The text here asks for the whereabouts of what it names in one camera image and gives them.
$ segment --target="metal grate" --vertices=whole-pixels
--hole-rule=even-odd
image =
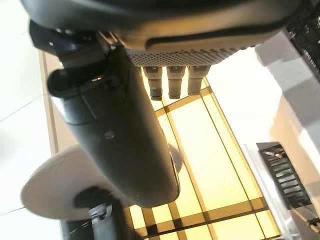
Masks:
[[[210,49],[199,51],[176,51],[176,52],[159,52],[150,53],[142,50],[129,49],[127,53],[136,67],[153,67],[153,66],[209,66],[218,64],[239,49]]]
[[[259,147],[259,152],[288,209],[310,205],[309,196],[283,147],[276,143]]]
[[[320,71],[320,3],[315,7],[310,1],[287,27],[291,42],[302,56],[306,56],[311,65]]]

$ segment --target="white disc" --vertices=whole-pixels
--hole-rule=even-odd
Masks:
[[[42,217],[73,221],[89,219],[88,209],[75,208],[73,201],[80,192],[93,186],[110,191],[124,208],[131,206],[76,145],[42,164],[23,187],[21,200],[29,211]]]

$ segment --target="white surface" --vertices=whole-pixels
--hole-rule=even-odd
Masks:
[[[285,149],[320,214],[319,80],[282,32],[256,51],[262,61],[267,59],[283,91],[270,133]]]
[[[62,240],[60,221],[43,218],[26,209],[0,216],[2,240]]]
[[[28,32],[8,44],[2,44],[0,40],[0,53],[1,121],[42,95],[43,91],[38,50],[33,47]]]
[[[254,48],[213,65],[207,79],[241,144],[271,141],[269,132],[282,92]]]
[[[41,96],[0,122],[0,214],[22,207],[20,190],[50,156]]]

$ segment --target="black cylindrical housing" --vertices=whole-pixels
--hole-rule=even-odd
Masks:
[[[130,202],[151,208],[180,192],[175,164],[138,70],[123,48],[101,78],[54,71],[48,90],[69,128],[105,177]]]

